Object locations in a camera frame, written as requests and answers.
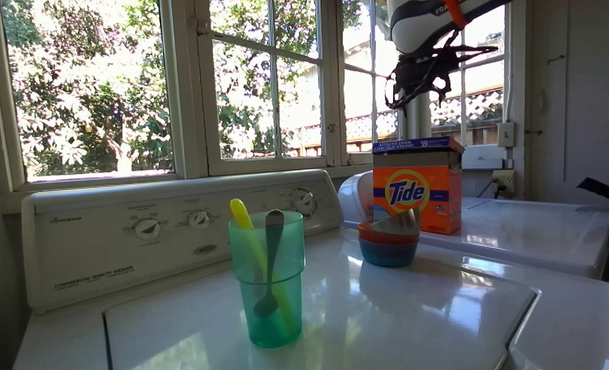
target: appliance top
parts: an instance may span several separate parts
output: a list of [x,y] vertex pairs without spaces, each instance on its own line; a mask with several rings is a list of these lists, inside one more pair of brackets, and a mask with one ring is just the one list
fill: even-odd
[[609,253],[609,208],[462,197],[461,233],[421,241],[489,258],[600,278]]
[[361,263],[355,233],[307,238],[304,328],[250,345],[228,263],[98,296],[28,323],[33,367],[609,367],[609,284],[419,244]]

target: tree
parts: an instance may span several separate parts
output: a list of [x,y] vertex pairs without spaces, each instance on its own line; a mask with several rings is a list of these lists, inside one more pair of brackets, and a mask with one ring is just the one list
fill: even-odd
[[[117,16],[83,0],[13,5],[30,9],[30,21],[17,13],[6,24],[30,170],[130,172],[171,156],[155,2],[107,2],[107,15]],[[13,28],[34,28],[36,37]]]

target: green foliage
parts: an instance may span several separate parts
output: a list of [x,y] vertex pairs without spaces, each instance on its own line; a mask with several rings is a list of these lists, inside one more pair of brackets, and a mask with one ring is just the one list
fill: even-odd
[[36,31],[34,39],[8,41],[23,151],[33,175],[171,167],[153,0],[135,2],[117,18],[102,15],[121,9],[117,2],[8,5],[26,11],[24,18],[6,18],[8,31],[24,22]]
[[33,0],[3,0],[0,3],[8,45],[26,45],[36,41],[38,32],[33,22]]
[[345,22],[344,27],[359,24],[361,2],[365,2],[365,5],[369,5],[367,0],[342,0],[342,13],[344,13],[344,22]]
[[307,56],[310,48],[317,48],[315,15],[315,0],[275,2],[275,45]]

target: orange detergent box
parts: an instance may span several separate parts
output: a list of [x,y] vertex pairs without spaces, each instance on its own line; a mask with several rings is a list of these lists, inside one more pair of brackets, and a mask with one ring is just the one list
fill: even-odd
[[373,143],[373,212],[377,217],[415,208],[419,230],[461,230],[461,156],[453,137]]

